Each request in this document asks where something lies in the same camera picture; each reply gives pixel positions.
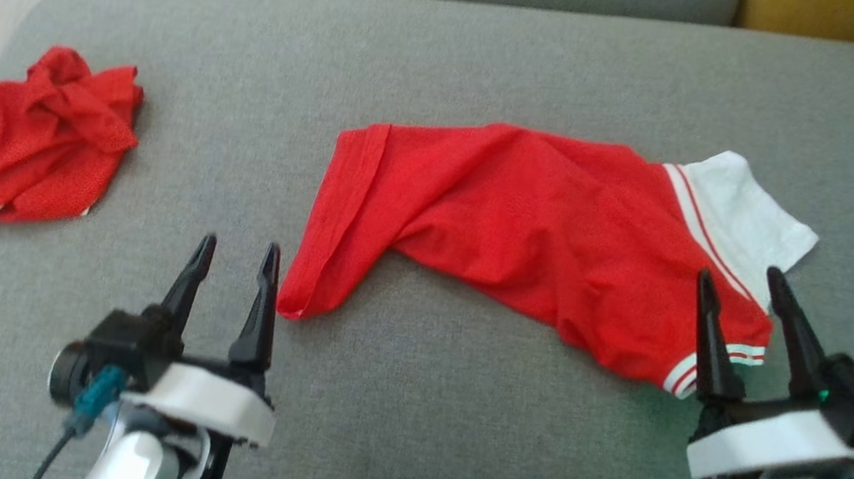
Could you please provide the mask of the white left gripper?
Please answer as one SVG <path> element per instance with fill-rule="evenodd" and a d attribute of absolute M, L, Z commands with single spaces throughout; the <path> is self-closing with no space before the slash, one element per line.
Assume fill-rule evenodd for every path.
<path fill-rule="evenodd" d="M 161 306 L 170 317 L 171 326 L 186 326 L 198 288 L 210 270 L 217 240 L 214 234 L 201 239 L 165 294 Z M 280 245 L 270 242 L 258 266 L 258 291 L 252 308 L 227 354 L 232 365 L 261 375 L 272 363 L 280 251 Z M 269 447 L 275 432 L 274 410 L 252 388 L 194 365 L 170 365 L 153 387 L 144 393 L 124 391 L 121 400 L 258 447 Z"/>

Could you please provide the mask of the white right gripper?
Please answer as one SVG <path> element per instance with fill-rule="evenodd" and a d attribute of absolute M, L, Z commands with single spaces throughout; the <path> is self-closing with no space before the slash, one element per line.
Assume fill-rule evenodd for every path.
<path fill-rule="evenodd" d="M 732 366 L 721 322 L 721 300 L 710 269 L 698 273 L 696 287 L 695 393 L 705 406 L 742 402 L 744 382 Z M 783 332 L 789 367 L 789 396 L 820 399 L 827 393 L 819 369 L 825 353 L 777 266 L 766 269 L 773 312 Z M 687 445 L 692 479 L 722 479 L 825 463 L 854 462 L 854 444 L 845 442 L 818 410 L 784 412 L 746 424 L 730 424 Z"/>

